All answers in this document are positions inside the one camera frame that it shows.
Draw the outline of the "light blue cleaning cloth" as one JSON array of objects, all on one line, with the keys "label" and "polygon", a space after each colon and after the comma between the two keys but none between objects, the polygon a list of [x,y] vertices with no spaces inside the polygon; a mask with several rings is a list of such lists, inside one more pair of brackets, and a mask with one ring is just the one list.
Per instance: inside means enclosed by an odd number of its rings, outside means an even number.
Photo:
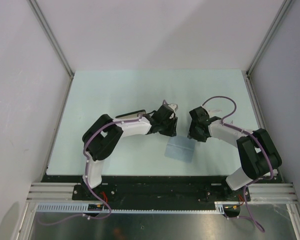
[{"label": "light blue cleaning cloth", "polygon": [[170,137],[164,156],[170,159],[178,160],[185,163],[191,163],[196,142],[193,139],[189,139],[184,136]]}]

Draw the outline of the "black glasses case beige lining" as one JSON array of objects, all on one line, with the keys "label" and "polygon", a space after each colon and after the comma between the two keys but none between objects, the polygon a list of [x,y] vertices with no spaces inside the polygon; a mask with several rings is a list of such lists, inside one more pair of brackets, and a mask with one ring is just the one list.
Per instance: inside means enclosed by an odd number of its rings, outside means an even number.
[{"label": "black glasses case beige lining", "polygon": [[146,114],[145,109],[141,109],[141,110],[137,110],[137,111],[117,115],[115,118],[116,119],[135,119],[135,118],[140,117],[140,115],[143,115],[143,114]]}]

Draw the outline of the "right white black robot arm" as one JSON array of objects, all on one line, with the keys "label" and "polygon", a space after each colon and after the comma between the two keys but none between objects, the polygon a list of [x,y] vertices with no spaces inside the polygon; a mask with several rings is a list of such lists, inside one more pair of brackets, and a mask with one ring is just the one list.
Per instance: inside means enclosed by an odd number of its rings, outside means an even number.
[{"label": "right white black robot arm", "polygon": [[225,123],[220,117],[211,117],[201,106],[189,114],[189,139],[205,143],[209,138],[215,138],[238,150],[241,167],[227,176],[225,185],[220,188],[220,194],[225,200],[232,201],[238,196],[239,189],[265,178],[267,174],[273,178],[274,170],[282,165],[282,158],[267,130],[241,129]]}]

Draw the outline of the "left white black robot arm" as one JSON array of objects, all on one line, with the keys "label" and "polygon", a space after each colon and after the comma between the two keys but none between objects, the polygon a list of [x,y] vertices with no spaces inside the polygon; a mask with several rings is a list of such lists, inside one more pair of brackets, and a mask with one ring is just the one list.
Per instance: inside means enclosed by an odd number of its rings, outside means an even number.
[{"label": "left white black robot arm", "polygon": [[82,176],[83,194],[90,200],[100,196],[102,172],[107,159],[120,139],[136,135],[160,134],[167,137],[177,135],[178,117],[176,103],[165,100],[157,110],[141,109],[118,115],[101,115],[82,136],[83,155],[86,157]]}]

